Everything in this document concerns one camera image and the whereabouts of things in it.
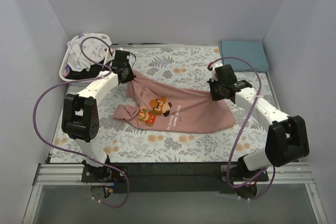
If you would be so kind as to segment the pink printed t shirt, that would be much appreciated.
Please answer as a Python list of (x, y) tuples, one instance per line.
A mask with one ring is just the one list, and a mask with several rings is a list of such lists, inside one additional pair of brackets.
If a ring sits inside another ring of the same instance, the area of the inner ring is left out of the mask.
[(136, 105), (119, 105), (113, 117), (141, 130), (191, 134), (231, 128), (235, 118), (224, 100), (214, 101), (208, 91), (177, 88), (151, 80), (138, 71), (126, 95)]

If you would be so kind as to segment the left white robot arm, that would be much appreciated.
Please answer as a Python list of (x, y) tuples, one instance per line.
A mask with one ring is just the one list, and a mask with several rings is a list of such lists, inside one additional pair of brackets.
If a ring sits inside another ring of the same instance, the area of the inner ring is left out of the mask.
[(64, 98), (62, 131), (75, 140), (86, 156), (85, 164), (102, 167), (108, 159), (103, 147), (95, 140), (99, 131), (98, 105), (105, 96), (120, 84), (130, 82), (134, 74), (130, 65), (133, 53), (116, 50), (112, 60), (112, 72), (102, 71), (100, 79), (92, 81), (86, 88)]

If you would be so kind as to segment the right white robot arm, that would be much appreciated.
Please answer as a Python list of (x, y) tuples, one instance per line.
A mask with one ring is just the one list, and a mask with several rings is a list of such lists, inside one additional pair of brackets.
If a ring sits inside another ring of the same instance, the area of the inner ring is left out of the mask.
[(289, 116), (258, 95), (246, 80), (237, 80), (231, 65), (210, 63), (212, 77), (208, 84), (214, 101), (231, 100), (243, 108), (267, 131), (263, 149), (240, 157), (237, 165), (227, 168), (227, 175), (251, 178), (262, 168), (281, 167), (310, 153), (305, 121)]

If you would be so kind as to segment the white crumpled garment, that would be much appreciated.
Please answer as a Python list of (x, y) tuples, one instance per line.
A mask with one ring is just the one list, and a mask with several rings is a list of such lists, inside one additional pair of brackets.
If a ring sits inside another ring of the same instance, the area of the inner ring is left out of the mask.
[[(88, 33), (84, 34), (81, 37), (74, 38), (67, 43), (68, 45), (68, 60), (67, 65), (70, 67), (71, 70), (76, 72), (81, 72), (83, 70), (89, 71), (91, 66), (94, 63), (88, 60), (82, 53), (80, 49), (81, 42), (87, 37), (97, 37), (102, 39), (108, 45), (111, 44), (111, 40), (107, 35), (104, 34), (97, 34), (97, 33)], [(97, 39), (87, 39), (83, 45), (82, 49), (86, 56), (93, 60), (94, 62), (101, 62), (104, 61), (107, 53), (106, 50), (108, 46), (105, 45), (100, 40)]]

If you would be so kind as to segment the black garment in basket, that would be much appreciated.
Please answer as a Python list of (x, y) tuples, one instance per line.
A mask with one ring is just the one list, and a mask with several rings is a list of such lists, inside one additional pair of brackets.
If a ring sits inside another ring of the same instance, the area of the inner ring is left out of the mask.
[(91, 79), (99, 75), (100, 71), (104, 71), (104, 68), (99, 65), (92, 65), (89, 70), (83, 69), (82, 71), (69, 70), (69, 73), (65, 75), (65, 79), (68, 80), (82, 80)]

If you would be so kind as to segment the white laundry basket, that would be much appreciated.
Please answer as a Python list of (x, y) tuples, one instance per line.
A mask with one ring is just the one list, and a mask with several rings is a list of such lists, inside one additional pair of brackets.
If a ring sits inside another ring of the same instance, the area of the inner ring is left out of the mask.
[(108, 52), (111, 39), (108, 35), (80, 34), (67, 42), (67, 50), (62, 61), (59, 76), (63, 81), (94, 78), (103, 68), (99, 64), (109, 64)]

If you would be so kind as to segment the folded teal t shirt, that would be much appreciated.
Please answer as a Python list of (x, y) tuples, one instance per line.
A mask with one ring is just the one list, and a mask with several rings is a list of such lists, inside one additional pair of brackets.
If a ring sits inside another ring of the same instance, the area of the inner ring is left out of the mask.
[(235, 57), (247, 61), (258, 72), (269, 70), (262, 42), (222, 40), (219, 50), (222, 57)]

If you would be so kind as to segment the aluminium frame rail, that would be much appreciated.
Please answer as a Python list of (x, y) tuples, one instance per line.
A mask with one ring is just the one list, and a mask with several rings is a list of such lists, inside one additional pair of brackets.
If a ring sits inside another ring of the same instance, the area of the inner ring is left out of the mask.
[[(35, 185), (98, 185), (82, 182), (80, 164), (42, 164), (37, 168)], [(294, 162), (276, 168), (274, 184), (314, 184), (315, 179), (308, 163)]]

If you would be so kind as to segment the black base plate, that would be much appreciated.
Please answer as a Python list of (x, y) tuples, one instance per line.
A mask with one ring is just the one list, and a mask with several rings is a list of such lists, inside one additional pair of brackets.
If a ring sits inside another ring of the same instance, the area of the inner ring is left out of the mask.
[[(242, 183), (242, 179), (251, 178), (258, 171), (249, 172), (245, 177), (238, 177), (237, 162), (230, 166), (230, 183)], [(131, 193), (163, 193), (163, 192), (198, 192), (214, 191), (222, 194), (233, 194), (226, 180), (227, 162), (201, 163), (114, 163), (111, 164), (122, 170), (130, 182)], [(109, 180), (98, 179), (88, 168), (83, 168), (81, 182), (92, 185), (112, 185), (118, 183), (114, 193), (126, 193), (125, 178), (119, 172), (112, 170)]]

